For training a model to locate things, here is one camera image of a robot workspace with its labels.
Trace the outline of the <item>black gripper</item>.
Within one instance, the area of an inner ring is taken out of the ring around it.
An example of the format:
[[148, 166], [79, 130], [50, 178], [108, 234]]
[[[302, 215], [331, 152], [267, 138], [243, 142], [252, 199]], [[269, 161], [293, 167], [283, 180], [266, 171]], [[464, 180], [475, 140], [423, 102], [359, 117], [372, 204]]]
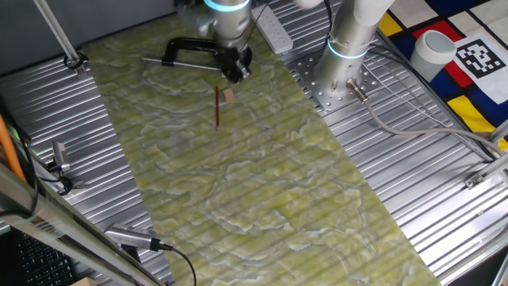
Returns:
[[250, 64], [252, 62], [252, 50], [244, 48], [225, 47], [218, 45], [214, 56], [217, 66], [224, 72], [224, 77], [229, 83], [237, 83], [237, 76], [234, 71], [238, 70], [238, 82], [242, 82], [251, 75]]

